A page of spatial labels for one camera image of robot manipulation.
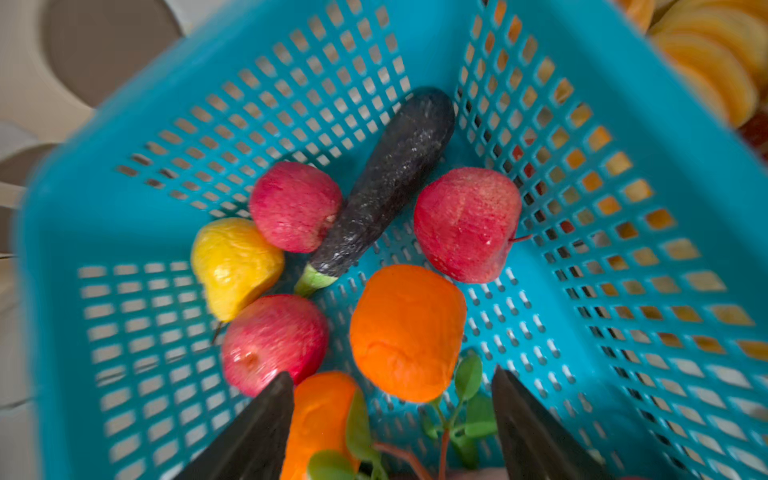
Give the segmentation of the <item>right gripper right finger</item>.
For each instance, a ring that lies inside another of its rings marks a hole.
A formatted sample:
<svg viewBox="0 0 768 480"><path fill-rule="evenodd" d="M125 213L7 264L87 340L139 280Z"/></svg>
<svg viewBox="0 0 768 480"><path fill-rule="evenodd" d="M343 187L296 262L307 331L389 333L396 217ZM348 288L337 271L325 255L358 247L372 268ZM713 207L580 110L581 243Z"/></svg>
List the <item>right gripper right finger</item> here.
<svg viewBox="0 0 768 480"><path fill-rule="evenodd" d="M511 479L610 479L510 371L495 369L491 397L497 432Z"/></svg>

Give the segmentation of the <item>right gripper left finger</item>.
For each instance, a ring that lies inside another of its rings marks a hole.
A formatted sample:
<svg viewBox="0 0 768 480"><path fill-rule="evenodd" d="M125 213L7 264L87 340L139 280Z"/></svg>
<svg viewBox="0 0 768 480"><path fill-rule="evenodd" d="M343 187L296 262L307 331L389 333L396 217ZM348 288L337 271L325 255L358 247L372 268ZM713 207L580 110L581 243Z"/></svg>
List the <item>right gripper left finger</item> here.
<svg viewBox="0 0 768 480"><path fill-rule="evenodd" d="M178 475L179 479L278 479L294 409L287 372L269 385Z"/></svg>

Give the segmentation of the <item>orange fruit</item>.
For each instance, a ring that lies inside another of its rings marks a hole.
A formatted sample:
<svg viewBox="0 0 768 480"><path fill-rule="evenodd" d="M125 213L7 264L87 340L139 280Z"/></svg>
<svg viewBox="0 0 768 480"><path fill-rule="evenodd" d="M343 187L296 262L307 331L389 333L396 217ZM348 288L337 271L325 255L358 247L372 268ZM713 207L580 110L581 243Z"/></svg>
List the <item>orange fruit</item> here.
<svg viewBox="0 0 768 480"><path fill-rule="evenodd" d="M463 293L444 277L421 266L384 267L351 317L354 362L383 392L430 402L451 384L466 317Z"/></svg>

